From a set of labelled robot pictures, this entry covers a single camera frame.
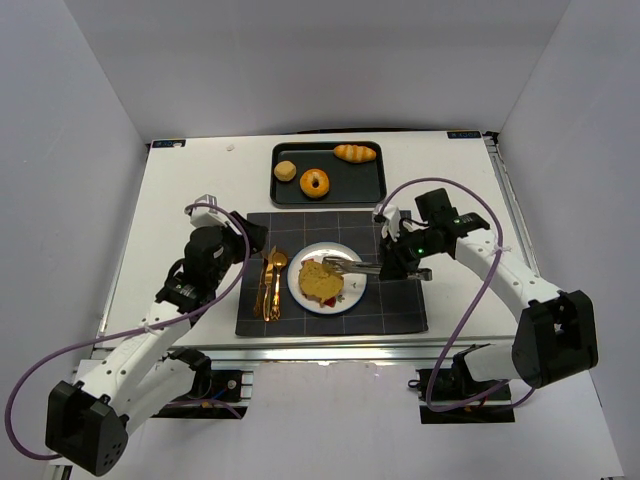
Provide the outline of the brown bread slice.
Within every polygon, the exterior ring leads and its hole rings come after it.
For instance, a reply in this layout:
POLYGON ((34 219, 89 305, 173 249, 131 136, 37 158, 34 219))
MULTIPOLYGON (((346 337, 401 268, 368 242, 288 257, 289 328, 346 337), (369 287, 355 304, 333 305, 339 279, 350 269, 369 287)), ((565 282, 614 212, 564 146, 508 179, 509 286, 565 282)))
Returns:
POLYGON ((298 284, 304 295, 323 303, 341 292, 344 278, 322 263, 307 260, 299 271, 298 284))

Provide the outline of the golden bagel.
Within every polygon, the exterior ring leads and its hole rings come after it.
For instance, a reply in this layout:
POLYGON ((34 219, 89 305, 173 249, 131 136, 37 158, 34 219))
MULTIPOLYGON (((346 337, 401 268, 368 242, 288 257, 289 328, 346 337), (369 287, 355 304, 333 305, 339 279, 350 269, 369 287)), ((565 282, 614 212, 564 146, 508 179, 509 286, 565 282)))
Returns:
POLYGON ((330 180, 324 170, 309 169, 300 178, 300 189, 310 199, 320 199, 330 190, 330 180))

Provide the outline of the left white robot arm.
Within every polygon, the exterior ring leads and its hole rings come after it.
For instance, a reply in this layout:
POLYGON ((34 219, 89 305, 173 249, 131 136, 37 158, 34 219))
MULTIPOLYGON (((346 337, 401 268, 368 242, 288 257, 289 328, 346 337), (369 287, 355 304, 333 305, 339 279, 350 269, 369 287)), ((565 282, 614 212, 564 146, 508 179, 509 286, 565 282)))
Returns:
POLYGON ((46 446, 94 476, 107 474, 134 431, 172 400, 207 392, 210 359, 195 349, 169 349, 208 310, 229 268, 266 245, 267 227, 237 212, 228 222, 212 210, 189 215, 194 229, 143 316, 142 333, 49 394, 46 446))

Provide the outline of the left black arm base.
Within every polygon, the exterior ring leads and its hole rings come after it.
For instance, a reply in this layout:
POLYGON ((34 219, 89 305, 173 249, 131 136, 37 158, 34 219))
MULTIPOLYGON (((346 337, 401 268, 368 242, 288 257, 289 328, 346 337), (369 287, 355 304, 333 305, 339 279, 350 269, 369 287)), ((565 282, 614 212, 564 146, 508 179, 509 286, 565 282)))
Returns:
POLYGON ((252 371, 212 370, 202 387, 177 397, 154 418, 240 420, 248 410, 252 388, 252 371))

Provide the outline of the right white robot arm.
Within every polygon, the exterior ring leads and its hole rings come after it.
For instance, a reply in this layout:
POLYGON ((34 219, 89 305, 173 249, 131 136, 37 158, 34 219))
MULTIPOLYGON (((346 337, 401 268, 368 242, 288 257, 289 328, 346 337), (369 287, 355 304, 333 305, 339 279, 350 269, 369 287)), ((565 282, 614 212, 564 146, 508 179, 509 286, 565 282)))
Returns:
POLYGON ((459 213, 445 189, 415 202, 422 219, 417 227, 408 227, 387 202, 374 210, 381 226, 380 279, 428 280, 421 260, 448 254, 472 271, 482 291, 492 291, 517 322, 512 345, 474 345, 455 354, 450 380, 462 396, 473 398, 510 380, 539 389, 597 365, 594 307, 584 292, 566 292, 544 280, 503 246, 497 223, 459 213))

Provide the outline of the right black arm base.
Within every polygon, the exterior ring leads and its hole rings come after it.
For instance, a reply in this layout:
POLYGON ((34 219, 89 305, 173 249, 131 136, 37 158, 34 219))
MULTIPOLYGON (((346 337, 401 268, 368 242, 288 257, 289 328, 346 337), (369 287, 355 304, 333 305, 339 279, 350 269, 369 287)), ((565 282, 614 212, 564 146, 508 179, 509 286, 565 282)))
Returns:
POLYGON ((457 402, 465 401, 466 403, 461 408, 445 412, 432 411, 426 402, 427 384, 431 373, 431 369, 417 370, 415 376, 407 382, 408 389, 418 396, 420 421, 423 425, 508 424, 515 422, 509 386, 503 386, 489 396, 467 403, 468 395, 464 395, 454 384, 449 369, 441 369, 438 372, 431 401, 435 406, 445 407, 457 402))

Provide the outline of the striped bread roll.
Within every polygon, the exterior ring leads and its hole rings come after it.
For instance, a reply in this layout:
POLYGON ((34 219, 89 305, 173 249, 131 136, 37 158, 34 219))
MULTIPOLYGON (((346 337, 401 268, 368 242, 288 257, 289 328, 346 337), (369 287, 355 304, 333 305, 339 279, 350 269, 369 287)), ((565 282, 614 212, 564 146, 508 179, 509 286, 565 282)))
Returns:
POLYGON ((340 144, 333 149, 334 155, 346 162, 353 164, 374 161, 376 151, 364 145, 340 144))

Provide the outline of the gold knife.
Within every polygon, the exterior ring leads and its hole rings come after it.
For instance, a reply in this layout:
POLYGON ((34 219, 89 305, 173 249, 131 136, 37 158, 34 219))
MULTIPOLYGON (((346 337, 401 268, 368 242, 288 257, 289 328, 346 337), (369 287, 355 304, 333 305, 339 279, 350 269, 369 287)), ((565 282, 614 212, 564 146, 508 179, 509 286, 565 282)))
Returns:
POLYGON ((263 299, 263 319, 265 322, 270 321, 271 305, 273 296, 273 279, 274 279, 274 255, 276 247, 273 247, 267 256, 267 266, 264 275, 265 294, 263 299))

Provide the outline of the white plate with strawberries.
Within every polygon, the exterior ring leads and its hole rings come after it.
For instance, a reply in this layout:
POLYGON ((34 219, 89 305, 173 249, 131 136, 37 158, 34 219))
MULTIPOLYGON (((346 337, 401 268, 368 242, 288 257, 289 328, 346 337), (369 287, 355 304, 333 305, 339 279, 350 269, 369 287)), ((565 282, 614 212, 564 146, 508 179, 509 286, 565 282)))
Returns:
POLYGON ((293 299, 308 312, 320 315, 337 315, 354 307, 363 297, 367 277, 364 274, 344 274, 344 286, 334 300, 321 305, 317 300, 304 295, 299 287, 299 276, 303 262, 313 260, 322 263, 327 256, 360 262, 361 258, 350 248, 335 242, 319 242, 300 250, 289 262, 287 268, 287 286, 293 299))

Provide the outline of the gold spoon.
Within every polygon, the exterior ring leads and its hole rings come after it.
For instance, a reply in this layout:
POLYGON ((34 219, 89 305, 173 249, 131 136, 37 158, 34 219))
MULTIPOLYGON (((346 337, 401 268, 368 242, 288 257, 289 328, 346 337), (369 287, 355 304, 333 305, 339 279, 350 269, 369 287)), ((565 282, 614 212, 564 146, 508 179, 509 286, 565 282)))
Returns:
POLYGON ((271 321, 277 321, 280 318, 280 283, 281 283, 281 274, 282 270, 286 267, 288 263, 287 255, 281 251, 276 250, 273 256, 273 265, 274 265, 274 283, 272 290, 272 299, 270 303, 270 315, 269 319, 271 321))

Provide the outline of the gold fork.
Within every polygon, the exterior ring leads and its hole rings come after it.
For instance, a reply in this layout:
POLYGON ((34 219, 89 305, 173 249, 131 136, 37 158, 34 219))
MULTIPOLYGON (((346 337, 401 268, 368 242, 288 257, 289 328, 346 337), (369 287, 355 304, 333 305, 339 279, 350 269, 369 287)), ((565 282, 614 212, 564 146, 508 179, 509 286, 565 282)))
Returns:
POLYGON ((256 294, 256 301, 253 308, 253 314, 256 318, 262 317, 265 322, 268 321, 268 314, 265 310, 265 294, 266 294, 266 275, 268 270, 268 255, 265 252, 261 253, 262 264, 259 277, 258 290, 256 294))

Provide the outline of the dark checked placemat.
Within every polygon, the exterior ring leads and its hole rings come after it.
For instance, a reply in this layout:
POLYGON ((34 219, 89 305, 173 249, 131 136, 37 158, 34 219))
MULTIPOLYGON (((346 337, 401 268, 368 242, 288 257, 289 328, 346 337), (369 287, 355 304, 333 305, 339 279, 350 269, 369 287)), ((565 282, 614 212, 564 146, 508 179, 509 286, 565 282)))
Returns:
POLYGON ((250 213, 248 220, 266 226, 266 248, 283 251, 288 263, 281 274, 280 311, 277 321, 256 318, 256 301, 261 260, 253 258, 241 283, 235 335, 248 338, 319 337, 415 334, 428 330, 422 285, 418 281, 381 283, 367 277, 362 299, 337 315, 320 315, 304 310, 287 286, 290 260, 304 247, 319 242, 335 242, 352 249, 364 262, 376 262, 380 227, 371 213, 357 210, 317 212, 250 213))

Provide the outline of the black rectangular tray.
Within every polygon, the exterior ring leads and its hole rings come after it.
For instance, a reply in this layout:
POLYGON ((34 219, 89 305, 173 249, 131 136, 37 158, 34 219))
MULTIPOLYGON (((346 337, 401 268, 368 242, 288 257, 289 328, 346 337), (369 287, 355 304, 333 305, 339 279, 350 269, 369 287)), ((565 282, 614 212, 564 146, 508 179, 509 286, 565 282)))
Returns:
POLYGON ((272 150, 271 170, 282 161, 294 164, 296 176, 284 182, 271 173, 270 198, 278 207, 367 206, 379 203, 387 195, 382 150, 375 142, 339 140, 280 143, 272 150), (375 159, 360 164, 339 159, 334 154, 334 148, 342 144, 368 147, 375 152, 375 159), (310 169, 322 170, 328 176, 328 193, 318 199, 307 196, 300 187, 301 176, 310 169))

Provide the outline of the round pale bun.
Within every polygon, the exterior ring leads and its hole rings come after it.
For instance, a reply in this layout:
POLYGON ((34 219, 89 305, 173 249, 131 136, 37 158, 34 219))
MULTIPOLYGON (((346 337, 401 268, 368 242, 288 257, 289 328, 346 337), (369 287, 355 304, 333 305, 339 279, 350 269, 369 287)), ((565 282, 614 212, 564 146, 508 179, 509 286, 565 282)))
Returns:
POLYGON ((280 182, 290 182, 296 177, 297 168, 291 161, 280 161, 274 167, 273 174, 280 182))

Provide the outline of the left blue corner label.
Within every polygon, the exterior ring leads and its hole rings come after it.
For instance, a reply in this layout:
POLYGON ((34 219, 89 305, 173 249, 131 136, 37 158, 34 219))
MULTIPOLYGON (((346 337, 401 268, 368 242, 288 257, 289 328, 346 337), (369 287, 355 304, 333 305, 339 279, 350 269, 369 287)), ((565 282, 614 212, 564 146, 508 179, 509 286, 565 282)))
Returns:
POLYGON ((161 149, 161 148, 183 148, 186 145, 185 139, 163 139, 163 140, 154 140, 151 143, 151 147, 153 149, 161 149))

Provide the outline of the blue corner label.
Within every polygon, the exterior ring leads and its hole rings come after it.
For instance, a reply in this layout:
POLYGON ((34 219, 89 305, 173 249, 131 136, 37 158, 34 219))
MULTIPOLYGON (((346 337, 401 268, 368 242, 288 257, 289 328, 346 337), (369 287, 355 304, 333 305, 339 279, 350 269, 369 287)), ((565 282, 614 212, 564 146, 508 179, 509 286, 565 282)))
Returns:
POLYGON ((151 147, 153 149, 161 149, 161 148, 183 148, 186 145, 185 139, 163 139, 163 140, 154 140, 151 143, 151 147))
POLYGON ((482 134, 477 130, 447 131, 449 139, 481 139, 482 134))

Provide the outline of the right blue corner label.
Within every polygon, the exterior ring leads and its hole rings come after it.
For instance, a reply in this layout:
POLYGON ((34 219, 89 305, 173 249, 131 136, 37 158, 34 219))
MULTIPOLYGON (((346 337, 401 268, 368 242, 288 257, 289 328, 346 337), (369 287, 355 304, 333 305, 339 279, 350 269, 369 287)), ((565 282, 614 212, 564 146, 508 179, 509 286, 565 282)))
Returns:
POLYGON ((447 131, 449 139, 481 139, 482 134, 477 130, 447 131))

